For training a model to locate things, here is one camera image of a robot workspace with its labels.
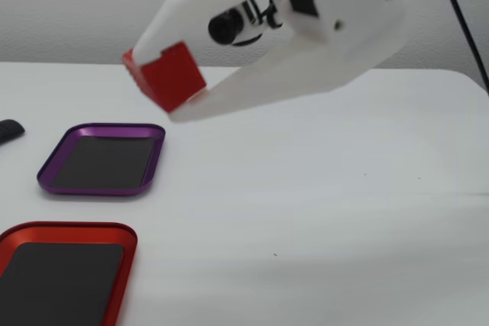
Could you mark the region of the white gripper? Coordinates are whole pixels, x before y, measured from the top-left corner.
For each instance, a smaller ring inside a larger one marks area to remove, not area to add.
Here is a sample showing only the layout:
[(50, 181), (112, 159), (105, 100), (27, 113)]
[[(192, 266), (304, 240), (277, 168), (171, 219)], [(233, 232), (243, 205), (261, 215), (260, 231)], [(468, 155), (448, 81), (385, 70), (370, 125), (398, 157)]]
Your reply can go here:
[(344, 86), (398, 51), (406, 0), (276, 0), (293, 30), (270, 65), (293, 86)]

